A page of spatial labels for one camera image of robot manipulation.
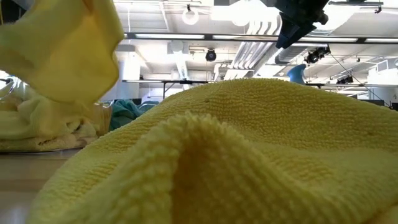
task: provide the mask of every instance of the table surface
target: table surface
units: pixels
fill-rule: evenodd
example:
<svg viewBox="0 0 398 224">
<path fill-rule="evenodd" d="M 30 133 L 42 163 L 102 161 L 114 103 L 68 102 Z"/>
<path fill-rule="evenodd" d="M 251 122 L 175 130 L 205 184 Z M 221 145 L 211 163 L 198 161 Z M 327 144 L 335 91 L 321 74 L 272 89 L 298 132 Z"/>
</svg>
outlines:
<svg viewBox="0 0 398 224">
<path fill-rule="evenodd" d="M 78 150 L 0 154 L 0 224 L 23 224 L 37 192 Z"/>
</svg>

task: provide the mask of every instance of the teal towel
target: teal towel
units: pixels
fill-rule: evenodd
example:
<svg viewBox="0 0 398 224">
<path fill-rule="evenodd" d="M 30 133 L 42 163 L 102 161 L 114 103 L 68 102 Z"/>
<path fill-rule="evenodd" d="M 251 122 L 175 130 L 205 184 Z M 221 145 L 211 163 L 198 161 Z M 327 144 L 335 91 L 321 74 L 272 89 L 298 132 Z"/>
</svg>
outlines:
<svg viewBox="0 0 398 224">
<path fill-rule="evenodd" d="M 134 121 L 158 103 L 157 101 L 146 101 L 137 106 L 131 100 L 118 100 L 112 104 L 112 117 L 109 130 L 113 131 Z"/>
</svg>

